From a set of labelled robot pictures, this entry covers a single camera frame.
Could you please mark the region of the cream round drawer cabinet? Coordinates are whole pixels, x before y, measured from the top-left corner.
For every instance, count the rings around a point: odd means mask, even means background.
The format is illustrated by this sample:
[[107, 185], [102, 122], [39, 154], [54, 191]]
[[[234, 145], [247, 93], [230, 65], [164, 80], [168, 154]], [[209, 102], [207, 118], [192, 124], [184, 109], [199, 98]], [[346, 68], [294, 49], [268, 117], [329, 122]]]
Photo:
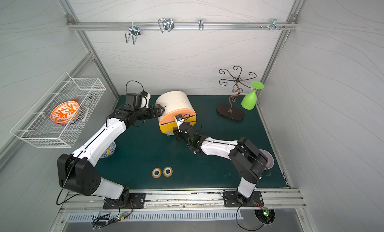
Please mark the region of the cream round drawer cabinet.
[[176, 121], [175, 116], [181, 114], [187, 122], [196, 122], [197, 115], [189, 98], [182, 91], [170, 91], [158, 97], [156, 104], [165, 108], [162, 117], [158, 118], [159, 126]]

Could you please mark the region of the yellow drawer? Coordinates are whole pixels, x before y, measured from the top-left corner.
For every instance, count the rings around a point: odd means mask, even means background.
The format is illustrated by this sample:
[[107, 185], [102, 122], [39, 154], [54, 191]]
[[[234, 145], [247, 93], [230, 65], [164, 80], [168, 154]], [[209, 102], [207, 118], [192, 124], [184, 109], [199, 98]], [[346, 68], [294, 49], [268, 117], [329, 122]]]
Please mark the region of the yellow drawer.
[[173, 136], [174, 135], [173, 129], [177, 127], [178, 127], [177, 122], [174, 121], [171, 123], [160, 125], [160, 130], [163, 134], [166, 134], [168, 136]]

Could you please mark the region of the orange tape roll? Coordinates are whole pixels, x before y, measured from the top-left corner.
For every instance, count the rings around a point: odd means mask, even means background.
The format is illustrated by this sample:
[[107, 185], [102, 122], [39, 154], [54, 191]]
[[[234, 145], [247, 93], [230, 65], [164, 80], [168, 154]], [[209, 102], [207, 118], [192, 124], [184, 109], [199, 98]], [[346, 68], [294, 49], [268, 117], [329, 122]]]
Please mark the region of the orange tape roll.
[[162, 170], [160, 168], [155, 168], [152, 171], [152, 177], [158, 179], [162, 175]]
[[163, 174], [165, 177], [170, 177], [173, 174], [173, 169], [171, 167], [166, 167], [163, 170]]

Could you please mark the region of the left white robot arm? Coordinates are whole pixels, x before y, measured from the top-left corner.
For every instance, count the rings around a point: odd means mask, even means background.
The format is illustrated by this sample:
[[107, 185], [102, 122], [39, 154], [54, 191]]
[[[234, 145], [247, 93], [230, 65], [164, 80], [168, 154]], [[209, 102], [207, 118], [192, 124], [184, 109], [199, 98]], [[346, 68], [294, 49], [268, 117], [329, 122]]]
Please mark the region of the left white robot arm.
[[59, 185], [62, 189], [84, 196], [124, 200], [128, 188], [100, 176], [95, 166], [107, 148], [137, 121], [159, 118], [165, 108], [150, 105], [146, 92], [126, 94], [126, 102], [107, 116], [105, 124], [85, 144], [70, 155], [57, 160]]

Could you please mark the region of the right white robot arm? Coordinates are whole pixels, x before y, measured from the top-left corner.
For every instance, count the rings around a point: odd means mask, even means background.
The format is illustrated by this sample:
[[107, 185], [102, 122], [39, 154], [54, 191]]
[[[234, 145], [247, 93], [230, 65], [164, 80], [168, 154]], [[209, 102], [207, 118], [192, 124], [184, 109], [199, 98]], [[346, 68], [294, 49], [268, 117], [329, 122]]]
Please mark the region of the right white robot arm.
[[245, 137], [237, 141], [222, 141], [200, 136], [188, 122], [178, 123], [173, 133], [177, 141], [185, 141], [189, 150], [196, 155], [216, 156], [232, 162], [241, 176], [236, 190], [237, 200], [241, 204], [251, 200], [263, 172], [269, 170], [267, 156]]

